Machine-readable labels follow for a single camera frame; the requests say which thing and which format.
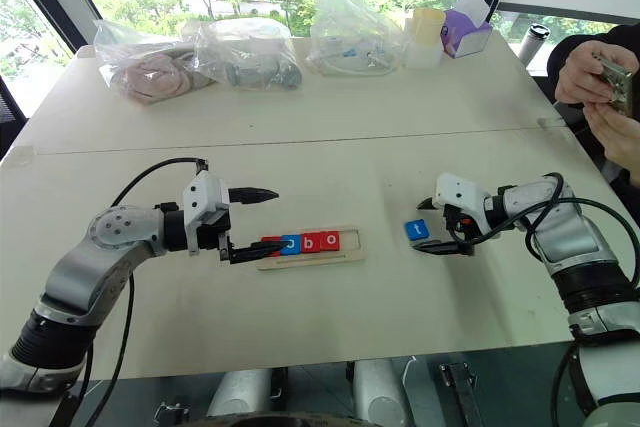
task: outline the red letter block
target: red letter block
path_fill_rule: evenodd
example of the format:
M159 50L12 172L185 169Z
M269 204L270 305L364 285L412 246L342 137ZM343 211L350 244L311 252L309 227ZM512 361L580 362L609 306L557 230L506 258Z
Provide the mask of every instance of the red letter block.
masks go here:
M300 241L300 252L302 252L303 254L320 252L321 241L322 236L319 232L312 234L302 234L302 240Z
M280 240L280 237L263 237L260 240L262 242L277 242ZM280 251L274 252L269 257L280 257Z
M340 250L340 232L332 230L320 235L320 250Z

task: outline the robotic arm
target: robotic arm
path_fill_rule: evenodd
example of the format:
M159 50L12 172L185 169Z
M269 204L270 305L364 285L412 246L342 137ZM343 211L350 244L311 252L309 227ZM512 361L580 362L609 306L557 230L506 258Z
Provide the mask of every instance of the robotic arm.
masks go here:
M579 200L558 174L501 187L492 196L474 182L445 173L435 196L418 209L443 210L453 241L413 247L437 255L473 255L474 245L502 230L526 231L532 253L545 264L569 312L578 346L569 370L578 403L585 415L591 414L585 425L614 418L620 423L597 425L636 425L631 422L640 419L638 267L629 281L600 230L582 215Z
M263 189L227 189L202 169L175 203L153 209L114 206L96 216L84 239L53 268L44 294L20 338L0 360L0 390L57 392L80 374L87 349L138 265L168 251L218 249L220 260L257 260L280 250L281 242L256 242L235 249L231 202L256 203L278 197Z

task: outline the plastic bag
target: plastic bag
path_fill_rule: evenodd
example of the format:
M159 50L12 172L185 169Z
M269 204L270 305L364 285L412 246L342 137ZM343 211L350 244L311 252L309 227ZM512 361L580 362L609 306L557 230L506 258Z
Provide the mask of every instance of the plastic bag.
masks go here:
M364 0L316 0L307 61L320 73L383 75L401 61L400 27Z
M193 38L143 34L107 20L95 22L99 71L107 86L142 103L177 97L211 83L193 72Z
M250 90L289 90L302 82L289 29L260 17L200 24L193 69Z

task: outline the tissue box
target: tissue box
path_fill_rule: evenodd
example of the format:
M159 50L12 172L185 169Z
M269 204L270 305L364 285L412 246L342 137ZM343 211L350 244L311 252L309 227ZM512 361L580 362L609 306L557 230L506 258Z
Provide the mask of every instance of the tissue box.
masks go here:
M471 19L456 10L446 10L440 33L444 51L453 58L480 52L487 45L493 27L484 22L476 27Z

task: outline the phone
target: phone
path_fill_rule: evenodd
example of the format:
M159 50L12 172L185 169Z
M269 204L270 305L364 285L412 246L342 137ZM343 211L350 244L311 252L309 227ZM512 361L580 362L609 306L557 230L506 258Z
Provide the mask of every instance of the phone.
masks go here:
M598 60L604 68L600 79L608 83L613 88L613 98L609 104L622 115L633 116L633 74L624 67L611 62L604 57L593 54L593 58Z

